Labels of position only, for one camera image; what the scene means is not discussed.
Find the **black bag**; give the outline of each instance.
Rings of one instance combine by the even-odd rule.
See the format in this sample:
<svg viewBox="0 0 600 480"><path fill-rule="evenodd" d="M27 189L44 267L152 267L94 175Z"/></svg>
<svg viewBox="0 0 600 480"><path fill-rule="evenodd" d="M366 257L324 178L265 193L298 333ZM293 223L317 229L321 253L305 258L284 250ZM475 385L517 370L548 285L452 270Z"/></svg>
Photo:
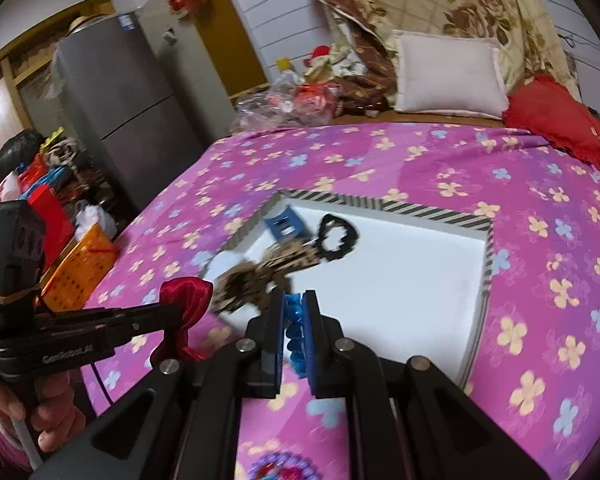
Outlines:
<svg viewBox="0 0 600 480"><path fill-rule="evenodd" d="M20 164L31 164L45 137L36 130L22 130L0 148L0 183Z"/></svg>

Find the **blanket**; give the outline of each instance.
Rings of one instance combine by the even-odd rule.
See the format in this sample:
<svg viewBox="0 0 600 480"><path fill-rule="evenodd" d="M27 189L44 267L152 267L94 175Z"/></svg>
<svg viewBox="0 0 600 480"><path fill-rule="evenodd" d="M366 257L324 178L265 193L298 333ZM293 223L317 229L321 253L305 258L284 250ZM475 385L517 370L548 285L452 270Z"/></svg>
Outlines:
<svg viewBox="0 0 600 480"><path fill-rule="evenodd" d="M320 0L350 27L352 48L367 70L338 78L345 106L389 102L395 94L394 29L461 38L497 38L507 91L549 73L577 100L580 94L555 27L541 0ZM341 30L331 27L336 38Z"/></svg>
<svg viewBox="0 0 600 480"><path fill-rule="evenodd" d="M552 480L578 468L600 436L600 171L510 128L369 123L237 134L211 146L120 235L121 256L88 307L157 301L163 281L200 273L279 188L491 218L491 297L465 392ZM189 345L212 351L231 336L207 312ZM96 363L111 399L150 370L161 339L136 336ZM91 367L84 374L101 413L100 383ZM349 478L342 406L310 402L292 373L284 383L277 399L245 402L238 471L290 451L310 458L323 480Z"/></svg>

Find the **red box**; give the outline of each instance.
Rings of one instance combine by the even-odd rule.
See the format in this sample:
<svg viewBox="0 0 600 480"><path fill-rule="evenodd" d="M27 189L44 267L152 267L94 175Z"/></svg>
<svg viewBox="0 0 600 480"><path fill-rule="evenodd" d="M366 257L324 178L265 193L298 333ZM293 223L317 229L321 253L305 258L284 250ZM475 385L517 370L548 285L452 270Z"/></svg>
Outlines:
<svg viewBox="0 0 600 480"><path fill-rule="evenodd" d="M43 270L47 270L74 236L74 225L47 184L38 186L27 201L46 222Z"/></svg>

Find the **brown floral blanket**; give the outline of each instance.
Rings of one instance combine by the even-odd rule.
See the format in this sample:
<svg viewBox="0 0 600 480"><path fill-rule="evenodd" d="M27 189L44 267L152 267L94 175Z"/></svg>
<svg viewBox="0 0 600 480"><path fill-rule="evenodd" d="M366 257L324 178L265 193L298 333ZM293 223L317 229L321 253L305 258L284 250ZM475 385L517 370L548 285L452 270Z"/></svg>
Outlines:
<svg viewBox="0 0 600 480"><path fill-rule="evenodd" d="M538 72L551 74L579 99L554 24L541 0L320 0L350 28L365 75L341 78L345 105L391 101L396 48L392 31L414 30L463 38L494 37L510 91Z"/></svg>

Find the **black hair tie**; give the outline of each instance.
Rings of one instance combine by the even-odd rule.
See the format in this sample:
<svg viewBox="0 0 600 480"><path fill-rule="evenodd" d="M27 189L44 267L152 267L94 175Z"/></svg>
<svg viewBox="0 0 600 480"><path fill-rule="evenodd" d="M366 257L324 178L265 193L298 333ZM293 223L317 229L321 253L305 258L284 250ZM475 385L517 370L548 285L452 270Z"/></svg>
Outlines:
<svg viewBox="0 0 600 480"><path fill-rule="evenodd" d="M339 247L334 251L330 251L324 247L324 241L326 240L329 231L334 227L343 227L345 235L340 239ZM358 231L356 231L356 228L353 227L350 222L347 222L344 218L327 214L320 220L320 228L318 229L318 239L315 241L315 248L318 251L318 256L331 262L333 260L339 260L346 254L349 254L357 241Z"/></svg>

